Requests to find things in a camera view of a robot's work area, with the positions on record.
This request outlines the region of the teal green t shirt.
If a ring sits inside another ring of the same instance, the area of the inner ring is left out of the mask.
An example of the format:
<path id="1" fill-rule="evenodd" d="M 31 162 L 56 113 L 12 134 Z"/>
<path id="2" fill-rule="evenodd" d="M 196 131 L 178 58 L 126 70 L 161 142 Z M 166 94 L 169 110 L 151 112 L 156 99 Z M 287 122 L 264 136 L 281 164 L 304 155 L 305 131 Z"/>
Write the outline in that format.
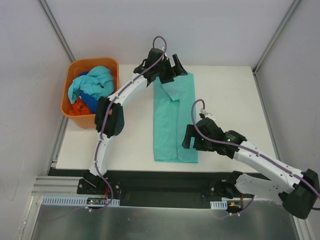
<path id="1" fill-rule="evenodd" d="M 194 75 L 178 76 L 173 82 L 153 82 L 153 154 L 156 162 L 198 163 L 195 149 L 182 147 L 191 107 L 196 101 Z"/>

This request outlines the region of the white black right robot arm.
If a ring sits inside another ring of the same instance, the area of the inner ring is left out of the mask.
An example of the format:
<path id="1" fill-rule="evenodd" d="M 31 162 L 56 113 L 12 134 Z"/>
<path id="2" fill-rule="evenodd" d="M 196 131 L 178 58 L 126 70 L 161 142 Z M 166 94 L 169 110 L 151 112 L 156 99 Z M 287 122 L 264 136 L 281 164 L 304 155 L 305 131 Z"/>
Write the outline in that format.
<path id="1" fill-rule="evenodd" d="M 214 123 L 210 127 L 201 125 L 197 130 L 189 124 L 182 146 L 227 156 L 264 176 L 256 178 L 234 170 L 225 181 L 213 184 L 214 191 L 221 197 L 232 199 L 239 194 L 247 194 L 269 199 L 303 220 L 309 216 L 320 197 L 319 177 L 315 171 L 302 171 L 267 156 L 234 130 L 224 132 Z"/>

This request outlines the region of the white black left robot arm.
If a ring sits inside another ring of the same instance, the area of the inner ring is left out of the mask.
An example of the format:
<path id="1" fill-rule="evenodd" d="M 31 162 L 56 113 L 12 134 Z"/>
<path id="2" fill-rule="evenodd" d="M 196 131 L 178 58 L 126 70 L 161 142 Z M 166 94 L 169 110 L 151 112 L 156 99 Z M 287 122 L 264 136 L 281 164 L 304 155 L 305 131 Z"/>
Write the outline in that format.
<path id="1" fill-rule="evenodd" d="M 131 78 L 124 86 L 110 96 L 98 100 L 94 119 L 97 130 L 96 149 L 85 175 L 91 179 L 88 188 L 94 194 L 99 195 L 105 191 L 106 183 L 100 178 L 108 171 L 114 142 L 125 127 L 125 106 L 157 78 L 161 84 L 167 84 L 178 76 L 188 74 L 177 54 L 173 54 L 172 59 L 174 65 L 171 65 L 170 59 L 162 50 L 151 49 L 148 57 L 133 70 Z"/>

